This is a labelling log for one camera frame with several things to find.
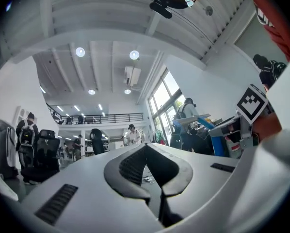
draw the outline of chair headrest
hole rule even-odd
[[[39,132],[39,138],[43,139],[55,139],[55,132],[52,130],[41,130]]]

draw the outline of blue light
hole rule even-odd
[[[12,3],[12,2],[10,2],[9,4],[7,4],[7,6],[6,6],[6,12],[10,10],[11,3]]]

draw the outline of chair seat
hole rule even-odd
[[[51,176],[58,173],[57,170],[47,170],[43,168],[28,167],[21,171],[21,175],[30,181],[35,182],[44,182],[49,179]]]

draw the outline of ceiling light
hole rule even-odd
[[[76,49],[76,55],[78,57],[84,57],[85,56],[85,50],[83,48],[77,48]]]
[[[96,92],[95,92],[94,90],[89,90],[88,93],[89,93],[90,95],[94,95]]]
[[[134,50],[130,53],[130,58],[132,60],[137,60],[140,57],[140,53],[137,50]]]
[[[44,89],[40,86],[40,89],[42,90],[43,93],[46,94],[46,91],[44,91]]]
[[[7,4],[7,6],[6,6],[6,12],[10,10],[11,3],[12,3],[12,2],[10,2],[9,4]]]

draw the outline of backpack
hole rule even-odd
[[[183,129],[182,125],[178,122],[175,122],[174,120],[186,118],[186,115],[184,113],[184,109],[185,109],[186,105],[187,104],[185,104],[183,106],[182,111],[179,111],[180,110],[180,108],[179,108],[178,111],[176,112],[174,118],[173,118],[173,129],[174,129],[173,133],[174,134],[180,134],[182,129]]]
[[[27,120],[24,120],[24,126],[21,128],[21,134],[20,134],[20,143],[25,145],[33,145],[34,139],[35,139],[35,132],[33,129],[33,126],[28,124]]]

